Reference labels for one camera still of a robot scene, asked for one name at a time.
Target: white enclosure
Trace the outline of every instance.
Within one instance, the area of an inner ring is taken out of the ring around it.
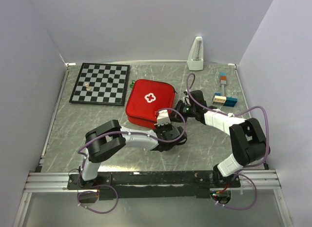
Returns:
[[[11,226],[43,149],[64,62],[236,63],[249,106],[266,108],[269,165],[295,226],[311,226],[312,0],[0,0],[0,214]],[[253,112],[262,119],[262,113]]]
[[[30,0],[66,62],[239,63],[272,0]]]

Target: toy block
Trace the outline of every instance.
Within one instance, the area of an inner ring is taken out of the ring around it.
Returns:
[[[130,88],[133,88],[133,86],[135,85],[135,80],[132,80],[131,84],[130,84]]]
[[[224,106],[234,107],[237,103],[236,98],[226,97],[226,101],[224,103]]]
[[[213,104],[220,104],[223,105],[226,101],[226,97],[215,95],[213,98]]]
[[[221,76],[219,81],[226,81],[226,76]]]
[[[214,93],[213,101],[214,101],[215,96],[221,96],[221,94],[220,93]]]

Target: chessboard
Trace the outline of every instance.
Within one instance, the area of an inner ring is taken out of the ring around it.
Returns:
[[[124,106],[130,66],[83,63],[70,103]]]

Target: cable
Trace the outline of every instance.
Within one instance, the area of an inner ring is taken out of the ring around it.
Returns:
[[[216,193],[217,193],[217,194],[222,194],[222,193],[223,193],[225,190],[227,190],[229,187],[230,187],[230,182],[228,182],[228,183],[226,184],[226,186],[225,186],[225,188],[224,188],[223,190],[217,191]]]
[[[89,211],[92,211],[92,212],[95,212],[95,213],[97,213],[97,214],[107,214],[107,213],[111,212],[112,210],[114,210],[114,209],[116,208],[117,204],[118,204],[118,201],[119,201],[119,197],[118,197],[117,190],[116,190],[114,187],[112,187],[112,186],[110,186],[110,185],[97,185],[97,186],[93,186],[93,187],[91,187],[91,188],[97,188],[97,187],[100,188],[100,187],[103,187],[103,186],[104,186],[104,187],[109,187],[109,188],[112,189],[112,190],[115,192],[115,194],[116,194],[116,202],[115,202],[114,206],[113,206],[111,209],[109,209],[108,211],[96,211],[96,210],[94,210],[94,209],[92,209],[92,208],[89,208],[88,206],[82,204],[82,203],[79,201],[79,197],[80,197],[81,194],[86,194],[86,193],[88,193],[88,194],[97,194],[97,193],[98,193],[98,192],[90,191],[90,190],[81,192],[81,193],[79,193],[79,194],[77,195],[78,206],[82,206],[82,207],[84,207],[85,209],[87,209],[87,210],[89,210]]]
[[[191,87],[189,87],[189,78],[190,78],[190,76],[193,76],[193,81],[192,81]],[[187,89],[188,96],[189,96],[197,105],[203,107],[204,109],[206,109],[206,110],[208,110],[208,111],[216,112],[216,113],[218,113],[218,114],[222,114],[222,115],[227,116],[228,114],[226,114],[226,113],[224,113],[224,112],[215,111],[215,110],[213,110],[213,109],[210,109],[210,108],[208,108],[208,107],[206,107],[206,106],[200,104],[198,101],[196,101],[196,100],[194,99],[194,97],[193,97],[193,96],[191,95],[191,93],[190,93],[190,89],[192,88],[192,86],[193,86],[193,84],[194,84],[194,81],[195,81],[195,74],[194,74],[194,73],[190,73],[190,74],[187,76],[187,78],[186,78],[186,89]],[[238,117],[238,116],[244,115],[245,113],[250,112],[250,111],[252,111],[252,110],[254,110],[254,109],[256,109],[256,108],[261,109],[262,112],[263,112],[263,116],[264,116],[264,122],[265,122],[265,136],[266,136],[265,154],[264,154],[264,157],[262,158],[262,160],[261,160],[260,162],[256,163],[255,165],[247,165],[247,166],[245,166],[245,167],[257,167],[257,166],[263,164],[263,163],[266,161],[266,159],[267,159],[267,157],[268,157],[268,154],[269,154],[269,151],[270,151],[270,150],[269,150],[269,148],[270,148],[270,147],[269,147],[269,142],[270,142],[270,140],[269,140],[269,121],[268,121],[268,115],[267,115],[267,112],[265,111],[265,109],[264,109],[262,106],[254,106],[254,107],[252,107],[252,108],[249,108],[249,109],[246,110],[246,111],[243,111],[243,112],[241,112],[241,113],[235,114],[234,116],[235,116],[235,117]]]
[[[70,176],[70,173],[71,173],[71,171],[74,171],[74,170],[77,170],[79,172],[79,169],[77,169],[77,168],[74,168],[74,169],[70,170],[68,172],[68,176],[69,176],[70,180],[73,180],[73,178]]]
[[[96,140],[98,140],[98,139],[101,139],[101,138],[104,138],[104,137],[110,136],[110,135],[115,135],[115,134],[129,134],[129,133],[131,133],[131,134],[135,134],[135,135],[146,135],[147,137],[151,137],[151,138],[153,138],[153,139],[155,139],[155,140],[158,140],[158,141],[164,142],[164,143],[173,143],[173,142],[179,140],[179,139],[184,135],[185,130],[186,130],[186,122],[185,122],[185,120],[184,120],[184,117],[181,115],[181,113],[179,113],[177,110],[175,110],[175,109],[173,109],[173,108],[163,108],[163,109],[158,110],[157,112],[160,112],[160,111],[162,111],[162,110],[174,111],[174,112],[176,112],[176,113],[181,117],[181,119],[182,119],[182,121],[183,121],[183,123],[184,123],[184,128],[183,128],[182,133],[181,133],[177,138],[175,138],[175,139],[173,139],[173,140],[163,140],[163,139],[160,139],[160,138],[158,138],[158,137],[154,137],[154,136],[152,136],[152,135],[149,135],[149,134],[143,133],[143,132],[126,132],[126,131],[114,131],[114,132],[108,132],[108,133],[104,133],[104,134],[102,134],[102,135],[99,135],[98,137],[96,137],[96,138],[90,140],[89,142],[87,142],[85,145],[81,146],[81,147],[78,149],[78,151],[77,151],[78,154],[84,156],[84,159],[83,159],[83,161],[82,161],[82,165],[81,165],[81,167],[80,167],[80,172],[79,172],[79,175],[78,175],[78,178],[77,178],[77,184],[78,184],[78,186],[79,186],[80,188],[83,188],[83,187],[80,185],[80,182],[79,182],[79,181],[80,181],[80,178],[81,178],[81,176],[82,176],[82,171],[83,171],[83,169],[84,169],[84,165],[85,165],[86,159],[87,159],[87,154],[86,154],[86,153],[83,153],[82,150],[84,150],[86,147],[88,147],[90,144],[92,144],[94,141],[96,141]],[[109,188],[111,188],[111,189],[115,192],[115,194],[116,194],[116,202],[115,202],[115,205],[114,205],[110,210],[108,210],[108,211],[96,211],[96,210],[94,210],[94,209],[92,209],[92,208],[89,208],[89,207],[85,206],[84,204],[82,204],[82,203],[79,201],[79,197],[80,197],[81,194],[83,194],[83,193],[95,193],[95,194],[96,194],[95,191],[88,191],[88,190],[87,190],[87,191],[84,191],[84,192],[78,194],[78,196],[77,196],[78,205],[84,207],[85,209],[87,209],[87,210],[89,210],[89,211],[92,211],[92,212],[95,212],[95,213],[98,213],[98,214],[106,214],[106,213],[109,213],[109,212],[113,211],[113,210],[116,208],[117,203],[118,203],[118,193],[117,193],[117,191],[116,191],[116,189],[115,189],[114,187],[112,187],[112,186],[110,186],[110,185],[97,185],[97,186],[92,186],[92,187],[90,187],[90,189],[93,189],[93,188],[100,188],[100,187],[103,187],[103,186],[104,186],[104,187],[109,187]]]
[[[225,208],[228,208],[228,209],[233,209],[233,210],[239,210],[239,211],[248,210],[248,209],[252,208],[256,204],[256,202],[258,200],[258,190],[257,190],[257,187],[255,186],[254,182],[249,177],[247,177],[246,175],[244,175],[244,174],[236,174],[236,176],[243,176],[243,177],[245,177],[254,186],[255,197],[254,197],[253,202],[249,206],[247,206],[247,207],[228,206],[228,205],[223,205],[223,204],[219,203],[219,201],[216,200],[214,197],[212,197],[212,199],[216,201],[216,205],[218,205],[218,206],[222,206],[222,207],[225,207]]]

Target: gray marble surface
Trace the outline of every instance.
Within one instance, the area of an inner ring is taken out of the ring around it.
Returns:
[[[68,172],[78,168],[82,156],[77,149],[85,142],[85,133],[99,125],[117,119],[122,126],[146,130],[130,123],[125,114],[125,106],[102,106],[69,103],[80,65],[71,66],[65,82],[64,91],[56,114],[51,136],[45,155],[42,172]],[[212,64],[204,70],[195,72],[196,81],[192,90],[203,91],[207,104],[211,104],[215,92],[220,92],[219,74],[227,75],[227,96],[236,96],[238,103],[234,108],[221,107],[224,112],[238,113],[246,110],[246,104],[233,66]],[[177,91],[175,103],[184,96],[186,77],[190,73],[184,64],[132,65],[131,80],[149,79],[167,82]],[[128,100],[131,88],[127,89]],[[225,158],[231,152],[230,138],[223,132],[189,119],[187,122],[188,141],[162,153],[143,148],[121,149],[112,158],[102,163],[101,171],[165,171],[165,170],[207,170]]]

